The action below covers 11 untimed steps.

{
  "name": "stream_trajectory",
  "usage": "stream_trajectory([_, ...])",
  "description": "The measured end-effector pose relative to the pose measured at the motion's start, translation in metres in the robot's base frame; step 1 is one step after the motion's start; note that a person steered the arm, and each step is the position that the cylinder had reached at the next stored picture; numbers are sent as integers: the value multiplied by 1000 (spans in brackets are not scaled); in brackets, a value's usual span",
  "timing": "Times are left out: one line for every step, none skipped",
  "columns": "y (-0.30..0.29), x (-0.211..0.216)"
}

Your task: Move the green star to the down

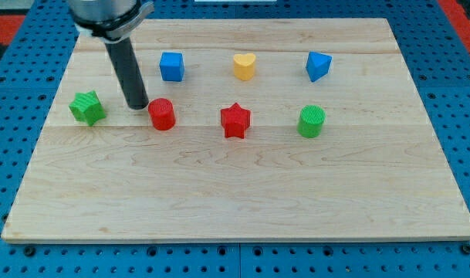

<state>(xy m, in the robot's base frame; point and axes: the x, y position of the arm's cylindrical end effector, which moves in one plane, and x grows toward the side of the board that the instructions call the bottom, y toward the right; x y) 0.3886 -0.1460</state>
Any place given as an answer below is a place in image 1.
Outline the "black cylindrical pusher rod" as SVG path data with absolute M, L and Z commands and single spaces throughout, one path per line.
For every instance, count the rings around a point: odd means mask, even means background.
M 129 38 L 105 45 L 127 106 L 142 110 L 149 104 L 133 45 Z

